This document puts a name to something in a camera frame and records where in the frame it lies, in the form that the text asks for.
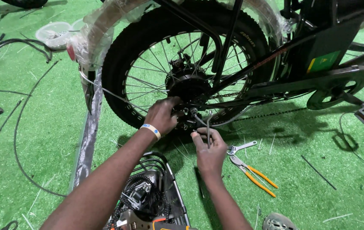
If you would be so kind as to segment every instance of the green artificial turf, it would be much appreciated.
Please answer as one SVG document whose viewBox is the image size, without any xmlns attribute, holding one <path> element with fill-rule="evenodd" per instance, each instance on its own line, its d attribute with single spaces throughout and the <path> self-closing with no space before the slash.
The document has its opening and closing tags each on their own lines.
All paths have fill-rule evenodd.
<svg viewBox="0 0 364 230">
<path fill-rule="evenodd" d="M 6 10 L 9 9 L 10 12 L 1 20 L 0 32 L 6 34 L 6 39 L 23 38 L 20 32 L 34 38 L 36 30 L 43 25 L 52 21 L 73 23 L 86 15 L 90 9 L 100 5 L 99 1 L 93 0 L 51 0 L 45 8 L 20 18 L 28 11 L 16 11 L 18 8 L 0 1 L 0 17 L 7 12 Z M 115 34 L 125 26 L 120 23 Z M 355 41 L 364 43 L 364 28 Z M 14 43 L 1 49 L 0 90 L 28 93 L 36 79 L 41 77 L 55 60 L 61 61 L 38 85 L 22 114 L 17 133 L 17 152 L 23 168 L 29 175 L 33 175 L 33 180 L 41 185 L 53 178 L 47 189 L 66 194 L 86 114 L 77 64 L 70 61 L 65 52 L 54 53 L 52 62 L 46 64 L 41 53 L 25 46 Z M 163 81 L 156 75 L 150 77 Z M 357 96 L 364 100 L 364 89 Z M 0 92 L 0 107 L 5 110 L 0 116 L 0 126 L 21 98 L 21 95 Z M 151 103 L 152 98 L 148 99 L 146 103 Z M 255 107 L 246 112 L 245 116 L 303 108 L 307 99 L 308 96 Z M 36 199 L 39 189 L 33 186 L 17 167 L 13 154 L 13 132 L 20 108 L 21 106 L 0 134 L 0 229 L 12 220 L 19 222 L 18 229 L 30 229 L 22 214 L 27 217 L 33 228 L 38 229 L 62 201 L 62 198 L 43 191 Z M 357 107 L 341 103 L 326 110 L 303 110 L 250 119 L 219 129 L 229 145 L 243 144 L 244 138 L 247 142 L 260 142 L 262 139 L 261 150 L 257 149 L 258 146 L 253 146 L 246 150 L 248 158 L 243 150 L 239 151 L 237 156 L 279 186 L 278 189 L 272 188 L 277 196 L 272 198 L 226 158 L 223 180 L 253 227 L 256 221 L 256 207 L 260 205 L 262 215 L 258 217 L 257 229 L 261 229 L 264 216 L 270 212 L 280 212 L 290 217 L 300 229 L 364 229 L 363 223 L 353 221 L 364 221 L 364 163 L 347 150 L 340 139 L 338 124 L 343 112 L 356 109 Z M 117 150 L 110 139 L 124 144 L 136 131 L 119 119 L 105 100 L 99 122 L 93 167 L 103 163 Z M 343 116 L 342 122 L 344 132 L 358 144 L 356 153 L 364 159 L 364 125 L 351 113 Z M 167 157 L 176 175 L 191 225 L 201 230 L 220 229 L 209 196 L 204 200 L 199 196 L 191 162 L 196 159 L 194 145 L 189 136 L 182 136 L 180 139 L 188 152 L 185 152 L 184 146 L 177 138 L 172 142 L 186 158 L 176 150 L 170 138 L 164 138 L 153 150 L 160 151 Z M 337 190 L 332 189 L 301 155 L 304 155 Z M 36 203 L 31 208 L 31 213 L 28 213 L 35 199 Z M 349 213 L 353 215 L 322 223 L 328 218 Z"/>
</svg>

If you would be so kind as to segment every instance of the bike frame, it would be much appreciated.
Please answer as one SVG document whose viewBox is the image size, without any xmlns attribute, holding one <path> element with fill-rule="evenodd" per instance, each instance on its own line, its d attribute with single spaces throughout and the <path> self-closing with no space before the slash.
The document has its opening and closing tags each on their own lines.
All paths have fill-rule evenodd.
<svg viewBox="0 0 364 230">
<path fill-rule="evenodd" d="M 301 25 L 301 27 L 308 28 L 309 31 L 300 36 L 296 36 L 290 42 L 283 44 L 282 46 L 278 47 L 276 50 L 273 50 L 270 53 L 264 55 L 259 60 L 247 65 L 246 67 L 244 67 L 242 70 L 238 71 L 237 73 L 235 73 L 231 76 L 228 76 L 228 77 L 224 77 L 224 79 L 222 81 L 220 81 L 223 67 L 225 64 L 227 51 L 229 49 L 229 45 L 232 40 L 232 34 L 233 34 L 233 31 L 235 28 L 238 14 L 241 10 L 241 5 L 242 5 L 243 0 L 236 0 L 234 3 L 232 17 L 230 19 L 229 32 L 227 33 L 225 42 L 223 44 L 220 40 L 219 35 L 214 31 L 214 29 L 211 26 L 209 26 L 208 24 L 206 24 L 205 22 L 203 22 L 202 20 L 200 20 L 195 15 L 191 14 L 190 12 L 188 12 L 187 10 L 185 10 L 178 4 L 174 3 L 172 0 L 154 0 L 154 1 L 158 4 L 160 4 L 162 7 L 167 8 L 170 12 L 172 12 L 175 15 L 177 15 L 178 17 L 182 18 L 184 21 L 191 24 L 195 28 L 200 29 L 202 32 L 204 32 L 205 34 L 210 36 L 213 39 L 213 41 L 215 42 L 216 49 L 215 49 L 214 63 L 212 66 L 212 72 L 215 73 L 214 86 L 211 88 L 210 91 L 205 92 L 204 95 L 202 95 L 202 97 L 200 98 L 200 101 L 202 101 L 202 102 L 206 101 L 210 96 L 214 95 L 215 93 L 223 90 L 225 87 L 233 84 L 236 81 L 239 81 L 245 75 L 256 70 L 261 65 L 266 64 L 267 62 L 277 58 L 279 55 L 282 55 L 283 53 L 288 52 L 289 50 L 291 50 L 301 44 L 305 44 L 306 42 L 328 32 L 329 30 L 334 29 L 335 27 L 340 27 L 340 26 L 346 25 L 353 20 L 359 20 L 359 19 L 364 20 L 364 8 L 351 12 L 347 15 L 343 15 L 342 17 L 338 17 L 337 0 L 330 1 L 331 2 L 331 12 L 330 12 L 331 23 L 329 25 L 323 26 L 323 27 L 318 27 L 318 26 L 313 25 L 309 21 L 305 20 L 305 15 L 303 15 L 303 14 L 298 15 L 297 13 L 294 12 L 295 10 L 291 10 L 290 17 L 299 19 L 299 24 Z M 292 2 L 293 2 L 292 5 L 290 5 L 290 1 L 291 0 L 285 0 L 285 6 L 287 6 L 288 9 L 291 9 L 291 8 L 294 9 L 295 7 L 297 7 L 297 5 L 299 5 L 297 0 L 292 0 Z M 349 50 L 364 51 L 364 44 L 351 43 Z M 342 65 L 337 66 L 336 68 L 349 67 L 352 65 L 364 65 L 364 55 L 361 55 L 353 60 L 347 61 L 347 62 L 343 63 Z M 287 80 L 284 80 L 284 82 L 300 81 L 300 80 L 302 80 L 302 77 L 303 76 L 298 76 L 298 78 L 295 78 L 295 79 L 294 78 L 292 78 L 291 80 L 287 79 Z M 299 90 L 299 88 L 300 88 L 299 86 L 297 86 L 295 88 L 282 88 L 281 91 L 286 92 L 286 91 L 292 91 L 292 90 L 296 90 L 296 89 Z M 314 88 L 314 85 L 305 85 L 304 88 L 305 89 Z M 265 97 L 266 96 L 266 93 L 263 92 L 262 88 L 258 88 L 258 89 L 256 89 L 256 91 L 257 92 L 253 92 L 253 93 L 250 92 L 252 97 L 263 97 L 263 96 Z M 218 105 L 219 106 L 221 106 L 221 105 L 238 106 L 238 104 L 245 105 L 246 102 L 247 102 L 247 104 L 249 104 L 252 101 L 250 101 L 248 99 L 239 99 L 239 100 L 234 100 L 234 101 L 230 101 L 230 102 L 218 103 Z"/>
</svg>

